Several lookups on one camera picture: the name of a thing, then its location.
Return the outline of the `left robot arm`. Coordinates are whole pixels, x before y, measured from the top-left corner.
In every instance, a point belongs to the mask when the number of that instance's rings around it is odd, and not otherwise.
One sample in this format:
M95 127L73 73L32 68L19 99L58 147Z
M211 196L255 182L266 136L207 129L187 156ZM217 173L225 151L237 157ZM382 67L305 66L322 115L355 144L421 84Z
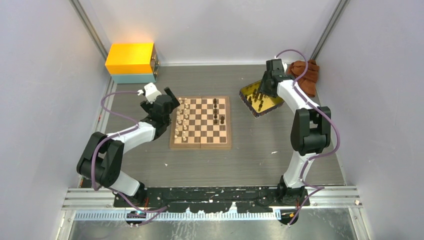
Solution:
M81 176L97 186L112 189L126 195L133 206L141 206L146 200L145 185L122 171L123 155L135 147L158 139L171 123L171 113L180 106L179 100L169 87L161 93L154 83L135 92L146 99L141 108L147 116L135 121L134 126L105 134L93 133L76 165Z

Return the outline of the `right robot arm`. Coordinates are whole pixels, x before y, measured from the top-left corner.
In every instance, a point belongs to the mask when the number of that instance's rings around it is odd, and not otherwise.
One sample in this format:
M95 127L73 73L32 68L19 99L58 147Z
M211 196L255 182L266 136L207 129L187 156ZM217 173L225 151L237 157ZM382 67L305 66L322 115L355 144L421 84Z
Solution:
M277 186L277 198L283 205L291 205L304 195L307 173L312 157L330 145L331 125L326 119L331 111L313 102L292 75L286 74L281 59L266 61L259 92L269 97L280 97L294 113L290 143L293 154L287 171Z

